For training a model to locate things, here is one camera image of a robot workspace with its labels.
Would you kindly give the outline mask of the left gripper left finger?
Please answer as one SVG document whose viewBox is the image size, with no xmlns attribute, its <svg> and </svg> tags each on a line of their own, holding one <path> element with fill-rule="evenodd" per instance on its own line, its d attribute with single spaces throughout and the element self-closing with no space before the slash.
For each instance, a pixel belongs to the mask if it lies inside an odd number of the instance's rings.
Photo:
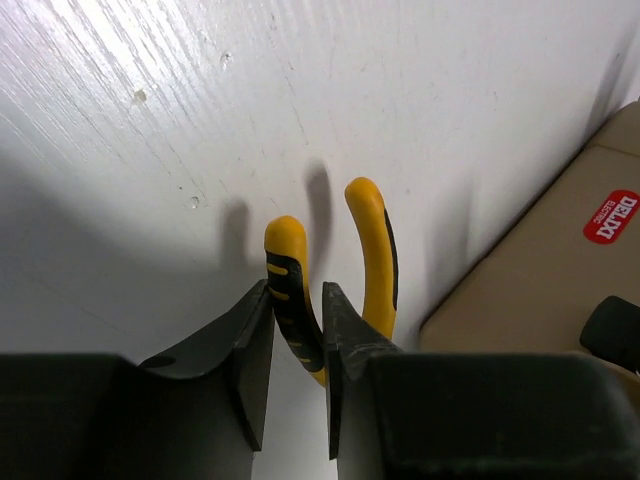
<svg viewBox="0 0 640 480">
<path fill-rule="evenodd" d="M 139 364 L 111 354 L 3 354 L 2 477 L 250 478 L 273 333 L 259 281 L 225 314 Z"/>
</svg>

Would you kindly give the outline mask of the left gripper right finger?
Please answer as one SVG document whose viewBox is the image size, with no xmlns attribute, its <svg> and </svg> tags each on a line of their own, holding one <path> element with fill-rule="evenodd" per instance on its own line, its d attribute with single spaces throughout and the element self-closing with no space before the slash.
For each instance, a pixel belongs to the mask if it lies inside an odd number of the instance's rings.
<svg viewBox="0 0 640 480">
<path fill-rule="evenodd" d="M 323 286 L 329 456 L 342 479 L 635 479 L 639 421 L 580 354 L 408 353 Z"/>
</svg>

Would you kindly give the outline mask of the yellow handled needle-nose pliers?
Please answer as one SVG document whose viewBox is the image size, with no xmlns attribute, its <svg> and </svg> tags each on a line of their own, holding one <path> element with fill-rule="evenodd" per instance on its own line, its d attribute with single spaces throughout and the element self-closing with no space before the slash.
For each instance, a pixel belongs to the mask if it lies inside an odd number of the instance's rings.
<svg viewBox="0 0 640 480">
<path fill-rule="evenodd" d="M 397 315 L 399 269 L 385 201 L 377 185 L 366 177 L 352 180 L 344 196 L 363 253 L 362 318 L 390 339 Z M 265 229 L 264 250 L 268 289 L 281 334 L 307 373 L 325 386 L 323 337 L 311 303 L 304 226 L 293 216 L 272 220 Z"/>
</svg>

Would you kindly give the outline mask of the tan plastic toolbox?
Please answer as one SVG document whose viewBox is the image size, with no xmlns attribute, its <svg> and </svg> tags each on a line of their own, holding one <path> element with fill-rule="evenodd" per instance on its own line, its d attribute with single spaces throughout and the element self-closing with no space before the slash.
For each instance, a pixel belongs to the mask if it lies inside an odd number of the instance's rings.
<svg viewBox="0 0 640 480">
<path fill-rule="evenodd" d="M 608 296 L 639 301 L 639 104 L 617 112 L 436 309 L 423 352 L 584 352 Z"/>
</svg>

